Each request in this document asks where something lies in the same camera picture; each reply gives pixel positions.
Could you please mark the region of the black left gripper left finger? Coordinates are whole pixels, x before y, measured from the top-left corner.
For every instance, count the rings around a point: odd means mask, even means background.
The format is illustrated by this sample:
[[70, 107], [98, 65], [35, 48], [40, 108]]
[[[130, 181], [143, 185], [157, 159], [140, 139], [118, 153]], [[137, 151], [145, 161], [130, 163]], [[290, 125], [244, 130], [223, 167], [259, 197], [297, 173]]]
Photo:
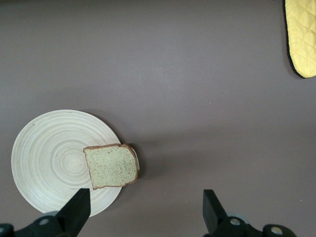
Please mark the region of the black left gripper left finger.
[[90, 190], [79, 189], [54, 216], [45, 215], [30, 225], [14, 230], [9, 223], [0, 225], [2, 237], [76, 237], [91, 213]]

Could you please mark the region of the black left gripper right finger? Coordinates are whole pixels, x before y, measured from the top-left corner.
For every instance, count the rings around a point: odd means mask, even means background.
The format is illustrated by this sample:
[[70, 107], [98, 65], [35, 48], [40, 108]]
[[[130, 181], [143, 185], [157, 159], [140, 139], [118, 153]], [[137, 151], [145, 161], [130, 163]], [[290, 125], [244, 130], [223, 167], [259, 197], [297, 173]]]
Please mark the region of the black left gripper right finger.
[[294, 237], [282, 225], [268, 224], [257, 230], [237, 216], [228, 216], [213, 190], [203, 191], [203, 218], [207, 237]]

